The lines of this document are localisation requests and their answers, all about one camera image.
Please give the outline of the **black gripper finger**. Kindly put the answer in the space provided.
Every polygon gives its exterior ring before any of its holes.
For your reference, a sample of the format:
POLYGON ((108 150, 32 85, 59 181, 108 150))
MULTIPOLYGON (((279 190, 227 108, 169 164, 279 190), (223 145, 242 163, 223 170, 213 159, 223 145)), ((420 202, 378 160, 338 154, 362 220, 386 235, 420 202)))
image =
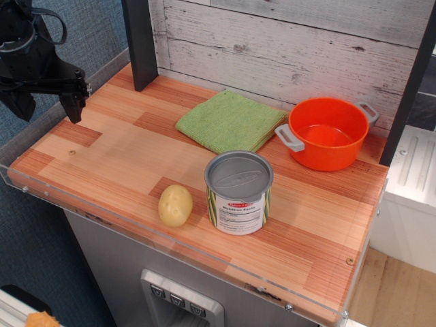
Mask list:
POLYGON ((66 93, 60 95, 59 99, 69 120, 74 124, 81 122, 82 109, 86 106, 86 97, 79 93, 66 93))
POLYGON ((30 93, 1 92, 1 101, 20 119, 29 122, 35 112, 35 100, 30 93))

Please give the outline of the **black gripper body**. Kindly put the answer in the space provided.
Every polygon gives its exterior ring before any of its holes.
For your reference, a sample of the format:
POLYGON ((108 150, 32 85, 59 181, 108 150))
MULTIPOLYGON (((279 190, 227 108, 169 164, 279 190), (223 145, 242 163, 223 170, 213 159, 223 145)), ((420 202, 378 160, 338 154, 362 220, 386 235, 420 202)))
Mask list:
POLYGON ((90 93, 84 71, 62 61, 54 42, 33 33, 29 37, 1 43, 1 90, 36 93, 90 93))

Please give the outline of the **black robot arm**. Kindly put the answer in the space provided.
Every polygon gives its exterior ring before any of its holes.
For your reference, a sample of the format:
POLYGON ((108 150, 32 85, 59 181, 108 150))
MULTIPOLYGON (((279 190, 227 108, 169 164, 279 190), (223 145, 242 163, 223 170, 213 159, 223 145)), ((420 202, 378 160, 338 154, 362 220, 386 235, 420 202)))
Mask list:
POLYGON ((82 69, 57 55, 66 39, 57 13, 31 1, 1 2, 1 102, 18 118, 31 120, 38 93, 58 95, 69 120, 81 121, 91 87, 82 69))

